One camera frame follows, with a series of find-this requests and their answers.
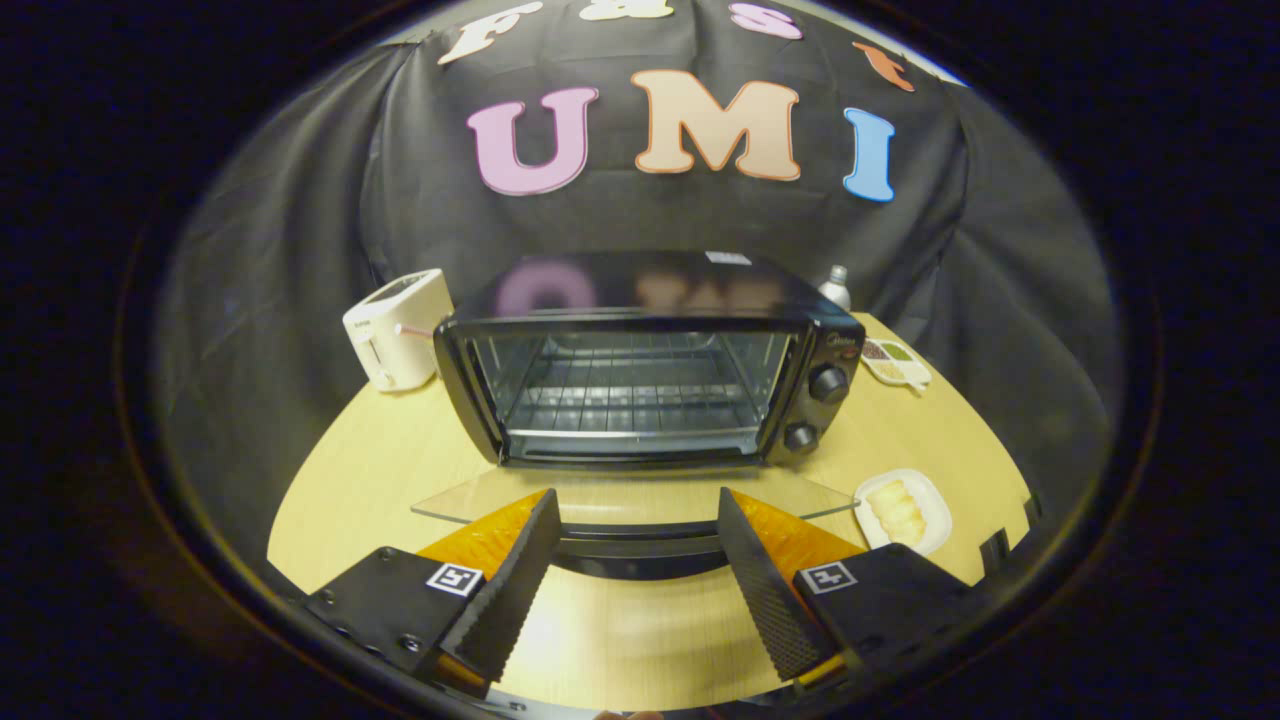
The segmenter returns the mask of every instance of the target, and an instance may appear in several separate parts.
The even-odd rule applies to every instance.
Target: oven top
[[[527,256],[460,305],[454,320],[626,315],[845,316],[772,261],[717,251]]]

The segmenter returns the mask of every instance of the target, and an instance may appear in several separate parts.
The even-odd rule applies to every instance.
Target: letter m
[[[745,174],[776,181],[800,177],[791,159],[791,106],[800,96],[790,87],[753,81],[721,108],[701,82],[682,70],[644,70],[631,83],[649,94],[649,149],[636,155],[646,173],[684,173],[694,167],[681,131],[689,133],[713,170],[728,163],[742,136],[746,151],[735,165]]]

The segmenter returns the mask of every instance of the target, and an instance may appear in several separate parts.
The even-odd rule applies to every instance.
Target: blue letter
[[[854,172],[845,176],[845,190],[867,200],[888,202],[888,138],[893,124],[865,110],[845,108],[845,119],[854,126]]]

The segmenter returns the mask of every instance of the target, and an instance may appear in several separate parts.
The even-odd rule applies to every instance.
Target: black cloth
[[[156,320],[155,413],[170,461],[251,568],[275,575],[279,502],[365,382],[342,313],[425,268],[465,302],[517,258],[553,251],[742,251],[813,283],[846,265],[854,307],[964,393],[1047,515],[1070,509],[1111,442],[1123,336],[1097,240],[1030,141],[973,90],[891,54],[905,92],[852,46],[874,42],[788,8],[803,41],[746,31],[709,0],[607,22],[579,19],[582,1],[544,5],[444,67],[456,28],[329,70],[237,150],[180,238]],[[712,172],[701,158],[682,174],[637,170],[649,113],[630,78],[649,69],[692,73],[722,106],[750,81],[794,88],[801,177]],[[540,100],[575,86],[600,91],[585,170],[544,195],[485,187],[466,119],[522,101],[517,147],[536,165],[554,152]],[[846,108],[895,127],[890,202],[841,184],[855,158]]]

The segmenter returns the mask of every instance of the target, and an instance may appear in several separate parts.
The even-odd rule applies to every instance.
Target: food on plate
[[[867,502],[890,542],[910,546],[924,538],[924,515],[902,480],[893,480],[869,493]]]

